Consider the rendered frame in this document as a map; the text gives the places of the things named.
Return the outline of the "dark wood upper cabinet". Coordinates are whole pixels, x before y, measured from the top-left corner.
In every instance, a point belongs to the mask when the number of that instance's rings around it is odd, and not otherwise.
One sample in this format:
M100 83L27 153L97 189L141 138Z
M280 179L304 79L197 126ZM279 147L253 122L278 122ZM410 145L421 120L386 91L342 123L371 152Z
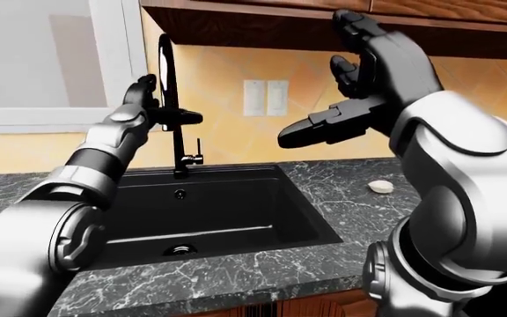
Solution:
M401 31L427 55L507 59L507 0L140 0L176 44L342 52L335 10Z

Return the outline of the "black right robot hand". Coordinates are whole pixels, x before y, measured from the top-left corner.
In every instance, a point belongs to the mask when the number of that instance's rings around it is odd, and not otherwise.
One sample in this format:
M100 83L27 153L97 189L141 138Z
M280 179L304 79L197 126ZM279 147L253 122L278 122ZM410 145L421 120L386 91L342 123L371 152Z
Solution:
M405 107L443 89L429 57L406 34L350 10L337 10L332 21L344 47L359 57L350 63L333 55L329 62L346 100L283 129L277 142L284 149L336 144L367 129L390 136Z

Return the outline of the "white double wall switch plate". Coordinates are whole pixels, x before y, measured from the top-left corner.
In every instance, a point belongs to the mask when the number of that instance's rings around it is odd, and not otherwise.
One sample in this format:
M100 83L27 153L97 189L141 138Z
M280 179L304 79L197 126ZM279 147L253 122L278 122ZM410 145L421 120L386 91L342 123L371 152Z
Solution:
M288 114L289 81L245 80L243 115L281 117Z

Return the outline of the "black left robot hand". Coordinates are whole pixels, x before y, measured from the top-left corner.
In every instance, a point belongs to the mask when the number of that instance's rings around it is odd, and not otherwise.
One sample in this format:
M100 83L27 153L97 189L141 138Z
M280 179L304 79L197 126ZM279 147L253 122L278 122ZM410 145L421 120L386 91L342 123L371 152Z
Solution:
M157 78L153 74L138 78L126 91L123 103L141 106L151 127L155 124L182 126L202 123L203 117L200 113L178 107L161 107L152 95L156 83Z

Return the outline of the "dark marble countertop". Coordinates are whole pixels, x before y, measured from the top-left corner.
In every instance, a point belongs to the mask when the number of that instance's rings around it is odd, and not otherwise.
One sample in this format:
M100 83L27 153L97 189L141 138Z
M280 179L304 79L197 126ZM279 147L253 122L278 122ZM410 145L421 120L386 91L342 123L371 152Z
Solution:
M81 271L48 317L170 317L356 289L368 245L418 203L396 160L241 165L282 168L341 242ZM371 181L390 181L388 195Z

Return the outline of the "white framed window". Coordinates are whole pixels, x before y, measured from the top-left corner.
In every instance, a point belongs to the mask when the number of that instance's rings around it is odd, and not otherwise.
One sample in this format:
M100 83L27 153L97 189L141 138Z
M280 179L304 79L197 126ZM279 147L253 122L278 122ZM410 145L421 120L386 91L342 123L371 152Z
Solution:
M139 0L0 0L0 134L84 131L147 73Z

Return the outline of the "black undermount sink basin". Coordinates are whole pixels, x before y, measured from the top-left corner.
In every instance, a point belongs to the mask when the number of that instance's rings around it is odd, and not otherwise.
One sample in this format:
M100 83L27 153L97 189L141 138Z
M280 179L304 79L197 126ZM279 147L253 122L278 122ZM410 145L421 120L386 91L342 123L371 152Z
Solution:
M105 215L107 244L92 269L185 261L341 242L275 165L125 173ZM198 253L163 256L190 244Z

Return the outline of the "brown wood base cabinet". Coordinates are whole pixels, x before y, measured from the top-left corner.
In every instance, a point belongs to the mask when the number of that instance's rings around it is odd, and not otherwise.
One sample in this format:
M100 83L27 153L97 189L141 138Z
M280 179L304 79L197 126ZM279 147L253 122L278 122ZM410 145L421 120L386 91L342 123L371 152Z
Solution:
M375 317L377 305L362 290L241 306L216 317Z

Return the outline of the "black gooseneck sink spout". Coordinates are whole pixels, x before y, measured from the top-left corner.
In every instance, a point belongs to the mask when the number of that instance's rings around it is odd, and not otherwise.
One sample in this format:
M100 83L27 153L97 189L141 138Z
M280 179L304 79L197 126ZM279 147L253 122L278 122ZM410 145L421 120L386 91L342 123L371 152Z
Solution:
M163 107L178 109L179 97L177 90L177 80L175 73L175 62L173 57L173 47L171 39L167 33L162 33L158 38L158 70L160 76L160 89L163 100ZM163 131L172 131L173 133L173 152L174 152L174 177L184 179L187 176L188 169L183 159L186 156L181 126L163 126Z

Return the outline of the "small white garlic bulb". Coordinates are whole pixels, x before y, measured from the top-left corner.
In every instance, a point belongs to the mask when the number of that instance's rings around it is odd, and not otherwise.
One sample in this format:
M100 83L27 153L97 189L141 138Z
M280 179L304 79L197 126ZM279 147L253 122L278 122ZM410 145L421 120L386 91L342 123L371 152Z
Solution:
M388 195L392 193L394 190L394 186L390 181L382 181L382 180L371 181L367 184L367 186L372 192L381 195Z

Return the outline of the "round metal sink drain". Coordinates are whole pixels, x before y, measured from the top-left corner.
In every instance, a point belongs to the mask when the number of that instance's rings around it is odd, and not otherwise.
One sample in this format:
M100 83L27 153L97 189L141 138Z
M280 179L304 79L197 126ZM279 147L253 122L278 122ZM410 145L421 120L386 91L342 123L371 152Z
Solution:
M191 255L198 253L196 247L190 244L180 244L168 247L164 252L163 256L180 256L180 255Z

